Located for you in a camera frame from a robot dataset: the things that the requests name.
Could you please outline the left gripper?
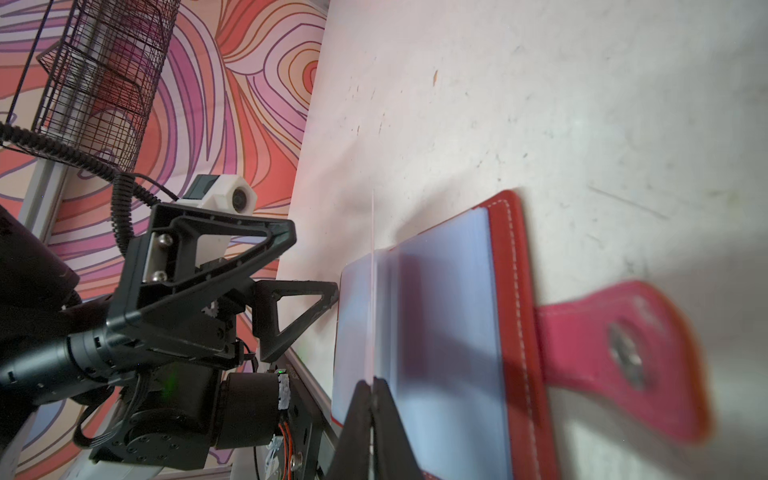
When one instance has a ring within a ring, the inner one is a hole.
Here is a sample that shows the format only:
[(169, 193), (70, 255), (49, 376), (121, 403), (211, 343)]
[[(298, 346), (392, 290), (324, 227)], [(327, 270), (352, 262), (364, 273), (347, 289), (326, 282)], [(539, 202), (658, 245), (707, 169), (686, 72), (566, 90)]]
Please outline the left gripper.
[[(297, 241), (287, 219), (245, 216), (179, 204), (152, 208), (146, 232), (129, 243), (107, 315), (108, 330), (163, 362), (231, 369), (240, 362), (223, 297)], [(311, 304), (290, 316), (286, 302)], [(339, 300), (335, 282), (259, 280), (250, 288), (259, 361), (274, 363)]]

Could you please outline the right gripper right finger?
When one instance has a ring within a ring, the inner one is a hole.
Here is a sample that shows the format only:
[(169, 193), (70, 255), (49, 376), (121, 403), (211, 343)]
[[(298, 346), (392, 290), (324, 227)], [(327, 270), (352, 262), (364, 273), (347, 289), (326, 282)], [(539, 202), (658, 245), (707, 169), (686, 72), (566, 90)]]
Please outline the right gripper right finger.
[(374, 478), (422, 480), (423, 472), (408, 440), (389, 385), (375, 377), (372, 385)]

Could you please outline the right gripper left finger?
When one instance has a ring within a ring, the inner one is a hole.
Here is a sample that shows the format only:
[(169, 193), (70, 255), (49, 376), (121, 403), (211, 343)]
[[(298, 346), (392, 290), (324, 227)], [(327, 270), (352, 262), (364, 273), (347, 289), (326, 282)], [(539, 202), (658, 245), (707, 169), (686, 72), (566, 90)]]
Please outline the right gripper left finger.
[(371, 386), (359, 381), (354, 389), (341, 436), (326, 478), (365, 480), (371, 458)]

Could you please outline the red leather card holder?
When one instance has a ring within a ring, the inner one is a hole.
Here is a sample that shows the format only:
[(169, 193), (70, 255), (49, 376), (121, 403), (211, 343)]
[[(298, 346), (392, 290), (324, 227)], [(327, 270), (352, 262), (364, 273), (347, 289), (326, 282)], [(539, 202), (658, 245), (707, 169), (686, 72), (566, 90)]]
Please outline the red leather card holder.
[[(707, 436), (697, 346), (656, 288), (626, 281), (535, 304), (519, 197), (505, 190), (376, 250), (375, 377), (438, 479), (556, 479), (550, 387), (601, 396), (668, 437)], [(370, 254), (342, 271), (331, 420), (366, 379)]]

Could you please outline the thin white card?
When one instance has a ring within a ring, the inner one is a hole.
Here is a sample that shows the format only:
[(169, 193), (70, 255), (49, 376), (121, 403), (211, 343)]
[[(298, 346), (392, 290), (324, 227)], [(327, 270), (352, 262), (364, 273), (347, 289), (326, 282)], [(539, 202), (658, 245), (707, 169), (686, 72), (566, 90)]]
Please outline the thin white card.
[(368, 355), (366, 366), (366, 379), (372, 383), (376, 373), (376, 335), (377, 335), (377, 260), (376, 260), (376, 215), (375, 215), (375, 191), (370, 195), (370, 303), (369, 303), (369, 329), (368, 329)]

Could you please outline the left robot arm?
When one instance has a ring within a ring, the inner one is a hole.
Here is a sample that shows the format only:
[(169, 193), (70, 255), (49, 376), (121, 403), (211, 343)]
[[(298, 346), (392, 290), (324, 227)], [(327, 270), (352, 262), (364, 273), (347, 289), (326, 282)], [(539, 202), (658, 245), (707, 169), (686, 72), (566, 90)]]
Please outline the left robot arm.
[(245, 372), (236, 332), (250, 311), (257, 360), (277, 361), (339, 298), (334, 282), (255, 280), (297, 240), (289, 220), (257, 217), (235, 175), (201, 175), (161, 201), (90, 154), (3, 125), (3, 142), (50, 155), (112, 186), (124, 266), (115, 292), (78, 303), (76, 275), (14, 219), (1, 228), (1, 424), (35, 408), (81, 404), (88, 420), (112, 395), (105, 430), (73, 431), (106, 477), (121, 466), (196, 470), (211, 449), (265, 445), (295, 410), (285, 373)]

